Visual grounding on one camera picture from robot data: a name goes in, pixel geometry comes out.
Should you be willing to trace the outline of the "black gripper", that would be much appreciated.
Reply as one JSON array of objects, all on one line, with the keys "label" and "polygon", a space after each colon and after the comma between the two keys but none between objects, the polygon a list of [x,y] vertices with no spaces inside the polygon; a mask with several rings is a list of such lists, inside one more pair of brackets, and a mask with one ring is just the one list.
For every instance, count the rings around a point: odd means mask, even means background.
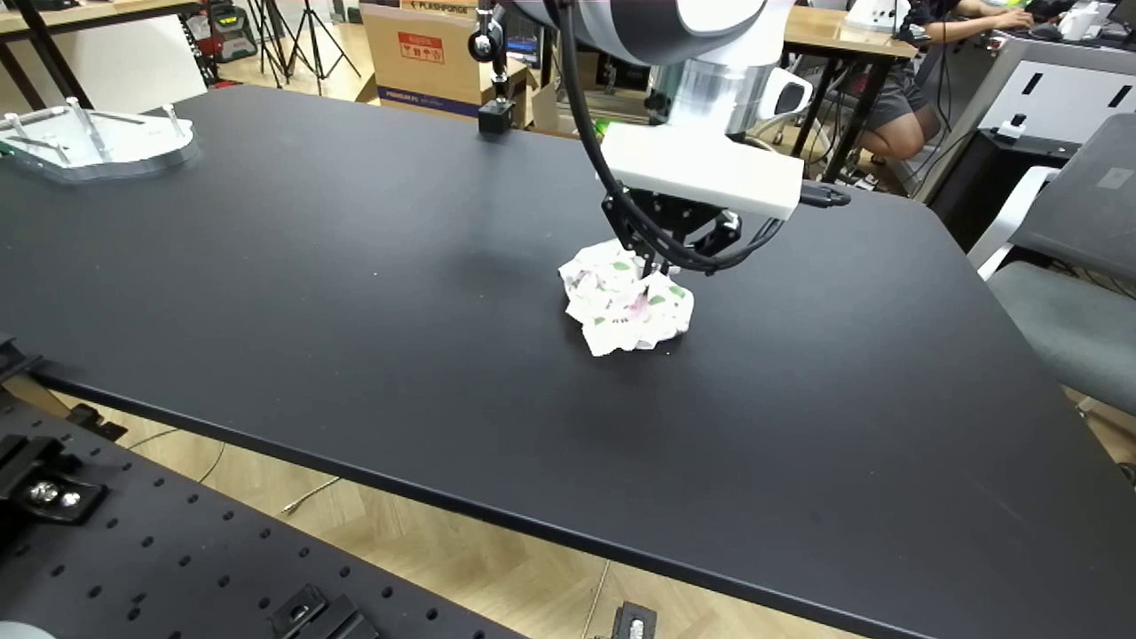
[{"label": "black gripper", "polygon": [[601,202],[616,239],[651,268],[729,268],[738,261],[743,221],[720,204],[629,189]]}]

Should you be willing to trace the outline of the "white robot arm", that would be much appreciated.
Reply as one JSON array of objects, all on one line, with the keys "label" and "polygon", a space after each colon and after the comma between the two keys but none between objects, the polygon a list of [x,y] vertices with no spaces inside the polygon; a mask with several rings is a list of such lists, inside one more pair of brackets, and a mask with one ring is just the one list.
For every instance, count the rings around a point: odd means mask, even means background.
[{"label": "white robot arm", "polygon": [[[783,68],[791,0],[514,0],[561,39],[579,141],[619,240],[654,265],[717,274],[775,240],[804,194],[804,161],[758,150],[758,120],[796,116],[814,84]],[[594,128],[579,51],[675,68],[662,123]]]}]

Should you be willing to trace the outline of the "black arm clamp base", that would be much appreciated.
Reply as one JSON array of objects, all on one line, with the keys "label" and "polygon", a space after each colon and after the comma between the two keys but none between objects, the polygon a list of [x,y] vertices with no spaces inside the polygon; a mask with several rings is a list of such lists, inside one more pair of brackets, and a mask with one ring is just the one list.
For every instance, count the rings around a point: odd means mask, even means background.
[{"label": "black arm clamp base", "polygon": [[481,105],[481,130],[484,133],[504,133],[514,128],[514,102],[513,98],[491,98]]}]

